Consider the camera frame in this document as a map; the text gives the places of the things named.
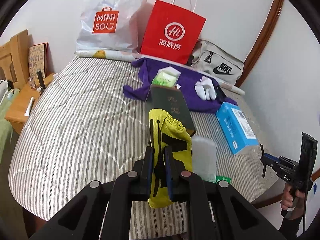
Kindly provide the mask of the person's right hand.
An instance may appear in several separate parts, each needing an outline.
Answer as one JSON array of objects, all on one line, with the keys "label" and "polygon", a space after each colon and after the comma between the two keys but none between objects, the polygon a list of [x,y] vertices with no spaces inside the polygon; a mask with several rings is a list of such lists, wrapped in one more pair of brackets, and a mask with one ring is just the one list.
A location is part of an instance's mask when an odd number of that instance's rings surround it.
[{"label": "person's right hand", "polygon": [[292,189],[292,186],[288,183],[285,183],[285,187],[283,189],[283,195],[280,202],[280,207],[283,210],[287,210],[288,208],[293,207],[293,202],[296,201],[296,207],[292,211],[291,216],[289,217],[289,220],[294,220],[302,217],[304,213],[305,193],[297,190],[296,197],[293,198],[293,196],[290,194],[291,189]]}]

